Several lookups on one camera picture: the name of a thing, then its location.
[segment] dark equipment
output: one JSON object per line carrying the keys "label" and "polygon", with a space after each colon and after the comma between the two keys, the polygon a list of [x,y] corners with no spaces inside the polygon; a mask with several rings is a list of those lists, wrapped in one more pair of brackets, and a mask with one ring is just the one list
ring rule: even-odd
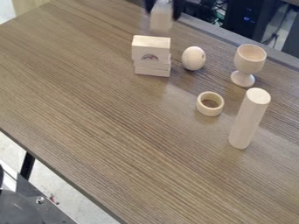
{"label": "dark equipment", "polygon": [[281,0],[228,0],[223,28],[261,42]]}

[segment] wooden ball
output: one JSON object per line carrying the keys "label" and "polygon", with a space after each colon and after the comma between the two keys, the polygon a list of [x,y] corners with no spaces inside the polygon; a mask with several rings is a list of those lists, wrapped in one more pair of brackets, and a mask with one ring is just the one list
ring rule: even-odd
{"label": "wooden ball", "polygon": [[182,62],[188,70],[199,70],[205,64],[205,52],[198,46],[188,47],[183,52]]}

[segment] goblet stem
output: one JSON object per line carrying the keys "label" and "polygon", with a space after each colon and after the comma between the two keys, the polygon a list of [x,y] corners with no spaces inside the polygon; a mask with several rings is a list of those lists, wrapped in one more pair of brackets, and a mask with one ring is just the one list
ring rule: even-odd
{"label": "goblet stem", "polygon": [[231,80],[234,84],[242,88],[250,88],[255,82],[253,75],[250,73],[242,73],[241,71],[234,71],[231,74]]}

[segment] cable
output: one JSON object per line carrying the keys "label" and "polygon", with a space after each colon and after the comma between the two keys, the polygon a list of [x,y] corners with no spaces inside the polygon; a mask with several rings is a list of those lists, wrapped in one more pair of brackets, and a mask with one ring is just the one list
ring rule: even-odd
{"label": "cable", "polygon": [[273,48],[275,48],[276,44],[277,44],[277,39],[279,38],[279,35],[277,34],[276,37],[275,37],[275,42],[273,44]]}

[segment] wood grain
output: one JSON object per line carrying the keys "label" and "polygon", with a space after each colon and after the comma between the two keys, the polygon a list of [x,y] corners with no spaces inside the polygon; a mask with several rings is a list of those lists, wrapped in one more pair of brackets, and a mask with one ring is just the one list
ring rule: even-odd
{"label": "wood grain", "polygon": [[50,0],[11,0],[16,12],[19,16],[27,11],[31,11],[42,4],[49,2]]}
{"label": "wood grain", "polygon": [[[2,130],[120,222],[298,223],[299,73],[269,60],[256,75],[273,101],[236,150],[236,47],[176,23],[171,77],[136,75],[130,43],[148,28],[121,0],[52,1],[1,25]],[[191,73],[194,45],[207,61]],[[226,100],[218,118],[195,109],[206,90]]]}

